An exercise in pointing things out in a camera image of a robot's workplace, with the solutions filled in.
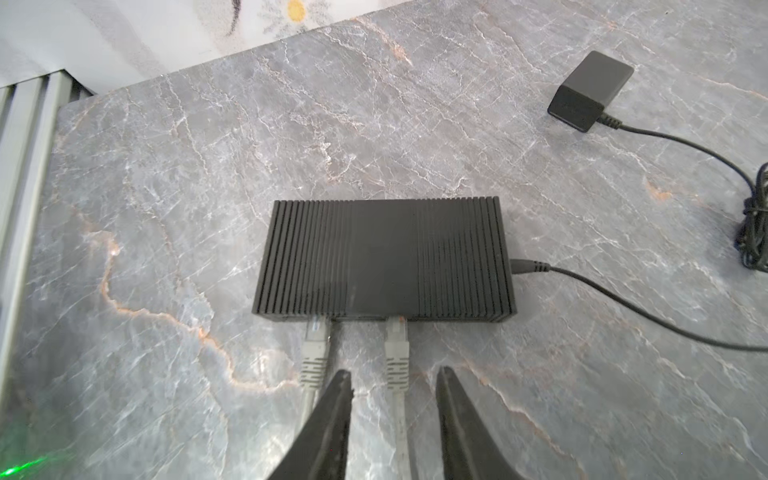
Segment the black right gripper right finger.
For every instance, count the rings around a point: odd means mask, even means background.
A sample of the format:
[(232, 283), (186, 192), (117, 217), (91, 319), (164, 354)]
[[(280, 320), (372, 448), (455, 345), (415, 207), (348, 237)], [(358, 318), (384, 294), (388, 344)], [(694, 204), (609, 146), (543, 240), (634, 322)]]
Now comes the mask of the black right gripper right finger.
[(436, 400), (445, 479), (523, 479), (504, 458), (451, 367), (438, 371)]

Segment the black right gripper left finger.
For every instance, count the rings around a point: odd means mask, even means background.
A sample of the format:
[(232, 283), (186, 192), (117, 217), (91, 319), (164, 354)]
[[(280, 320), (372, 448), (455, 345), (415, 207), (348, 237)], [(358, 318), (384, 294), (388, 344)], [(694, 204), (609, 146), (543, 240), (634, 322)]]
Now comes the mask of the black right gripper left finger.
[(343, 480), (353, 400), (351, 373), (338, 370), (269, 480)]

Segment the black ribbed network switch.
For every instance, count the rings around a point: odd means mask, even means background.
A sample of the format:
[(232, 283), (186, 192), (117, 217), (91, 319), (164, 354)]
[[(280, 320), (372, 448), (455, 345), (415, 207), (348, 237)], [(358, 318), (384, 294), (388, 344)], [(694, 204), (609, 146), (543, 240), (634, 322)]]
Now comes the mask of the black ribbed network switch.
[(278, 200), (252, 312), (500, 322), (517, 312), (496, 197)]

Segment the black power adapter with cable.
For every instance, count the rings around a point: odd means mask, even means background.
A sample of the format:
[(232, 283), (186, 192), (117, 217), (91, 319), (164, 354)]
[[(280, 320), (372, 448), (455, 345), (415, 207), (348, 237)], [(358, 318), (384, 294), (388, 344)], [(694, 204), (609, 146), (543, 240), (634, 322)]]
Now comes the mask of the black power adapter with cable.
[[(633, 73), (634, 68), (630, 65), (603, 53), (592, 51), (558, 87), (547, 112), (582, 133), (588, 132), (594, 124), (598, 123), (614, 130), (676, 142), (704, 153), (733, 170), (746, 182), (750, 191), (749, 196), (744, 200), (743, 220), (735, 236), (734, 248), (738, 251), (744, 268), (765, 273), (767, 271), (767, 165), (762, 164), (757, 173), (750, 176), (725, 156), (696, 142), (668, 133), (630, 126), (608, 114), (606, 107), (618, 95)], [(513, 275), (555, 272), (570, 277), (656, 325), (700, 344), (738, 352), (760, 354), (767, 352), (765, 346), (725, 342), (686, 331), (570, 270), (527, 259), (511, 259), (509, 266)]]

